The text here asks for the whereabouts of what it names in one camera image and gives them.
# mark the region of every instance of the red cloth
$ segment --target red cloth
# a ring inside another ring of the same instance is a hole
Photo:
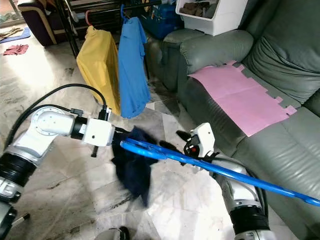
[[[29,45],[12,45],[11,47],[9,47],[4,53],[3,55],[18,55],[18,54],[24,54],[27,49],[28,49]]]

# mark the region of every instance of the yellow shirt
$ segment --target yellow shirt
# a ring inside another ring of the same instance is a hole
[[[118,50],[111,33],[89,26],[76,62],[85,82],[98,89],[112,112],[120,116]],[[92,94],[102,103],[99,95]]]

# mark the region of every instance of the hanging clothes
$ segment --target hanging clothes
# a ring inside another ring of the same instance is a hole
[[[98,89],[112,112],[120,115],[118,50],[111,33],[89,26],[76,62],[85,82]]]
[[[150,100],[144,69],[145,43],[147,37],[139,19],[126,19],[118,53],[121,116],[124,118],[142,113]]]

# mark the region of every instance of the blue shirt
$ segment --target blue shirt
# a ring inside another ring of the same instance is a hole
[[[145,109],[150,100],[144,69],[144,45],[147,37],[137,17],[122,26],[118,51],[121,116],[133,118]]]

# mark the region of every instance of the pink paper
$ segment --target pink paper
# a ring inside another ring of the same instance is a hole
[[[253,78],[241,72],[244,66],[205,67],[190,77],[197,79],[213,100],[248,136],[289,118],[296,110],[279,105],[281,97],[273,98]]]

